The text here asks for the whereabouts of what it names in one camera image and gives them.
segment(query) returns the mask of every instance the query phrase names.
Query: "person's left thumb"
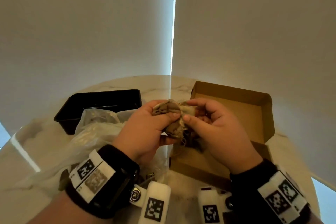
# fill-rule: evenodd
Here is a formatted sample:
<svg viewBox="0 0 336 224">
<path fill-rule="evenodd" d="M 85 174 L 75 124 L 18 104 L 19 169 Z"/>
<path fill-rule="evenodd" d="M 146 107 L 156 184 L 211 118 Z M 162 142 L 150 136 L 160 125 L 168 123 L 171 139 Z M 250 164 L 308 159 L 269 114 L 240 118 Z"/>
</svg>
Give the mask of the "person's left thumb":
<svg viewBox="0 0 336 224">
<path fill-rule="evenodd" d="M 176 121 L 180 116 L 181 116 L 180 113 L 172 113 L 172 112 L 153 116 L 155 128 L 158 130 L 162 130 L 168 125 L 172 124 L 174 121 Z"/>
</svg>

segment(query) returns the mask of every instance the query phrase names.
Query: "black wristband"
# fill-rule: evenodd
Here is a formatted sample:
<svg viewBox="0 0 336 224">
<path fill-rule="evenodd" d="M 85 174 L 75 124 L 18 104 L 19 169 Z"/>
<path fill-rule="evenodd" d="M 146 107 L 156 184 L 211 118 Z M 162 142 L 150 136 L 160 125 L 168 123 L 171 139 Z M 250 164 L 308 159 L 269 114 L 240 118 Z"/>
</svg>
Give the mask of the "black wristband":
<svg viewBox="0 0 336 224">
<path fill-rule="evenodd" d="M 117 210 L 129 205 L 130 193 L 140 168 L 137 163 L 112 145 L 103 146 L 98 150 L 98 154 L 115 170 L 115 174 L 90 203 L 81 197 L 72 183 L 69 183 L 65 190 L 71 200 L 86 212 L 102 219 L 110 219 L 114 217 Z"/>
<path fill-rule="evenodd" d="M 265 224 L 283 224 L 258 192 L 258 189 L 269 182 L 276 172 L 278 172 L 277 167 L 264 159 L 262 163 L 248 171 L 237 175 L 230 174 L 234 212 L 237 213 L 242 223 L 254 221 Z M 301 210 L 300 217 L 292 224 L 307 223 L 310 214 L 309 205 L 306 205 Z"/>
</svg>

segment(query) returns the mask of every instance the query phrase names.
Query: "clear plastic bag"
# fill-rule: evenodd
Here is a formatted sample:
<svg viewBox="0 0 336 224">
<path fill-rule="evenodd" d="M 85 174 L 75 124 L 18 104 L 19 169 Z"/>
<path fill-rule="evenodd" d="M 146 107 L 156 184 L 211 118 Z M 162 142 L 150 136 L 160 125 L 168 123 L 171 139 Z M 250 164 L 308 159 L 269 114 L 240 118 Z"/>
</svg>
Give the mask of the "clear plastic bag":
<svg viewBox="0 0 336 224">
<path fill-rule="evenodd" d="M 65 169 L 70 170 L 73 164 L 84 161 L 94 149 L 98 150 L 113 142 L 134 111 L 115 113 L 96 108 L 84 110 L 75 137 L 64 148 L 50 154 L 55 160 L 54 166 L 19 181 L 12 189 L 38 188 L 53 198 L 59 193 L 62 172 Z M 159 179 L 168 170 L 166 151 L 166 148 L 160 147 L 154 159 L 141 167 L 140 175 L 144 179 L 140 186 L 146 184 L 147 175 L 154 173 L 155 176 L 149 180 Z"/>
</svg>

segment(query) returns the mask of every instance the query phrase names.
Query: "person's right thumb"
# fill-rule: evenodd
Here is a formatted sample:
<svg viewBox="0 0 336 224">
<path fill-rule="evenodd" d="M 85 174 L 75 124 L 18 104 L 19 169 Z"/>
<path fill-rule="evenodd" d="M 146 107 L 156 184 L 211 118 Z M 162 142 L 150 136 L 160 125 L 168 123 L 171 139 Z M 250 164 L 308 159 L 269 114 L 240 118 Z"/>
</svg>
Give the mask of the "person's right thumb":
<svg viewBox="0 0 336 224">
<path fill-rule="evenodd" d="M 213 129 L 212 125 L 198 119 L 195 116 L 184 115 L 183 121 L 193 130 L 195 130 L 195 132 L 202 138 L 206 138 Z"/>
</svg>

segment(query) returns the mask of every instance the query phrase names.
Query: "brown box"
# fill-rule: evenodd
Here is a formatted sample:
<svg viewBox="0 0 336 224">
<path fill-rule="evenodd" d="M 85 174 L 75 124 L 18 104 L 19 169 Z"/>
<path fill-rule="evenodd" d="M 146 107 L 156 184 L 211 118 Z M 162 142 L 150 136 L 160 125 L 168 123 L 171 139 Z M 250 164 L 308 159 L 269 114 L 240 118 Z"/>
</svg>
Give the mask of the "brown box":
<svg viewBox="0 0 336 224">
<path fill-rule="evenodd" d="M 229 108 L 244 126 L 254 148 L 263 158 L 272 161 L 265 145 L 275 133 L 269 94 L 197 81 L 191 99 L 200 97 L 217 100 Z M 217 188 L 230 190 L 229 170 L 207 150 L 199 153 L 195 149 L 184 147 L 181 153 L 169 158 L 169 167 L 170 170 Z"/>
</svg>

